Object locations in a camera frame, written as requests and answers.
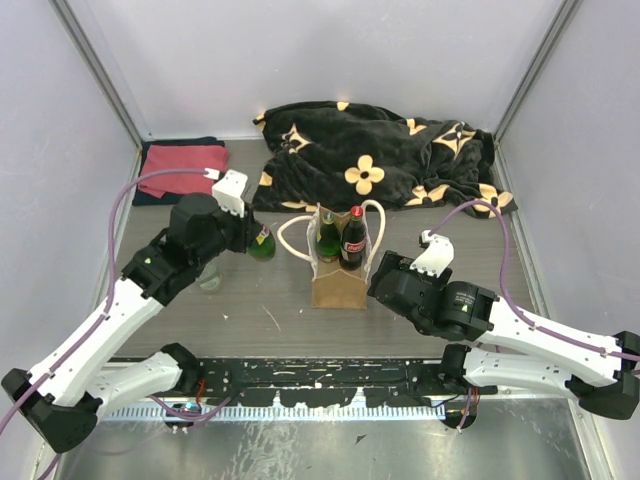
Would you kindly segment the green bottle front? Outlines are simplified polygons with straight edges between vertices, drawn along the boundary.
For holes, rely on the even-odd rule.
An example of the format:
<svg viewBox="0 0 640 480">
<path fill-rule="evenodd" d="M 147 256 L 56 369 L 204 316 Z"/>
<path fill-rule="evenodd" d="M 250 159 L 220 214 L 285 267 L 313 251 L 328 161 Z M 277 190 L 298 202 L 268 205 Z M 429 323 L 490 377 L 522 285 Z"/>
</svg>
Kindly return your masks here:
<svg viewBox="0 0 640 480">
<path fill-rule="evenodd" d="M 341 233 L 335 223 L 335 215 L 325 211 L 316 233 L 315 251 L 321 261 L 331 263 L 339 258 L 340 250 Z"/>
</svg>

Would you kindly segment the canvas tote bag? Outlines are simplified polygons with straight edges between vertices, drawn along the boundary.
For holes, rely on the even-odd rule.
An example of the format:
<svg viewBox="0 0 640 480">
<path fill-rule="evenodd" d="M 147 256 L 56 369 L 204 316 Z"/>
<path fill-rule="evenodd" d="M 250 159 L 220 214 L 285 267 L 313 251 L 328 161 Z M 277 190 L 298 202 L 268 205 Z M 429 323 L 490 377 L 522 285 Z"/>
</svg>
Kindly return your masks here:
<svg viewBox="0 0 640 480">
<path fill-rule="evenodd" d="M 327 263 L 320 260 L 315 250 L 316 234 L 319 231 L 322 216 L 329 212 L 329 209 L 320 204 L 317 204 L 314 213 L 296 216 L 282 224 L 276 232 L 280 245 L 286 251 L 311 266 L 311 306 L 313 308 L 354 310 L 367 308 L 369 277 L 374 258 L 384 238 L 386 213 L 382 205 L 375 200 L 365 200 L 363 207 L 364 209 L 375 208 L 379 213 L 380 223 L 376 237 L 372 240 L 368 231 L 367 217 L 363 217 L 366 234 L 365 258 L 362 266 L 356 271 L 343 269 L 338 261 Z M 296 250 L 284 238 L 285 231 L 300 222 L 307 224 L 305 233 L 307 253 Z"/>
</svg>

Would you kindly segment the cola glass bottle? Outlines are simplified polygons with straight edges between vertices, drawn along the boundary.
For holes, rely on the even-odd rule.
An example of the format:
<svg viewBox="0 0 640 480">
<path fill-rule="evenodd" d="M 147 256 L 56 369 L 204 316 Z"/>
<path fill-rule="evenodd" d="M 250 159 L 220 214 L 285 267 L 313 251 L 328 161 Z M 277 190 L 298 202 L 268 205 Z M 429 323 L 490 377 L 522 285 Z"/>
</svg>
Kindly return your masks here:
<svg viewBox="0 0 640 480">
<path fill-rule="evenodd" d="M 366 227 L 364 225 L 364 209 L 360 205 L 350 210 L 349 221 L 341 236 L 341 268 L 347 271 L 358 270 L 363 262 L 366 246 Z"/>
</svg>

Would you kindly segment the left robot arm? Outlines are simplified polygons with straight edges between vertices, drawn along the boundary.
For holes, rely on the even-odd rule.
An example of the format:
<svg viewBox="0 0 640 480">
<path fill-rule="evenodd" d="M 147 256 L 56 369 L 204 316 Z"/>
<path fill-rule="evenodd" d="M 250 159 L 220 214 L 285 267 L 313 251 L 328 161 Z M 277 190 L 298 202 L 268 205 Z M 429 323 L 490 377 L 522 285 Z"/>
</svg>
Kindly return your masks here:
<svg viewBox="0 0 640 480">
<path fill-rule="evenodd" d="M 262 224 L 241 198 L 188 194 L 169 224 L 118 273 L 103 303 L 46 359 L 14 368 L 1 385 L 48 446 L 62 454 L 83 443 L 110 413 L 152 394 L 194 393 L 196 357 L 173 343 L 119 372 L 101 370 L 148 320 L 193 284 L 225 251 L 246 253 Z"/>
</svg>

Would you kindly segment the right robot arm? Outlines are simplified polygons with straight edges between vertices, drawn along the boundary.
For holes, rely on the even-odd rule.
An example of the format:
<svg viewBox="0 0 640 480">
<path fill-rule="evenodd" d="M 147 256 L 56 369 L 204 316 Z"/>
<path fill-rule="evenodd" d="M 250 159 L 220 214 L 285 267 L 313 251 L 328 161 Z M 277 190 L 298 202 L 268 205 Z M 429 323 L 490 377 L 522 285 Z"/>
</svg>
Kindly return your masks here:
<svg viewBox="0 0 640 480">
<path fill-rule="evenodd" d="M 491 290 L 430 275 L 386 251 L 368 294 L 422 335 L 447 341 L 444 390 L 515 387 L 557 394 L 600 417 L 630 419 L 639 405 L 639 337 L 599 335 L 511 306 Z"/>
</svg>

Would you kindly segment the green bottle yellow label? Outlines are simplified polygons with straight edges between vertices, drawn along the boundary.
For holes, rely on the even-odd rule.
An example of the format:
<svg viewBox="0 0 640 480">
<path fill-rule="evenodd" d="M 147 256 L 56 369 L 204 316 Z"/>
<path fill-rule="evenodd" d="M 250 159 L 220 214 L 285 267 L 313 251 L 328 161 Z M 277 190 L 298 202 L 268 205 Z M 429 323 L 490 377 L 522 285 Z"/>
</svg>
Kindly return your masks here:
<svg viewBox="0 0 640 480">
<path fill-rule="evenodd" d="M 258 261 L 269 261 L 276 253 L 276 240 L 272 231 L 263 225 L 260 232 L 253 238 L 248 248 L 251 257 Z"/>
</svg>

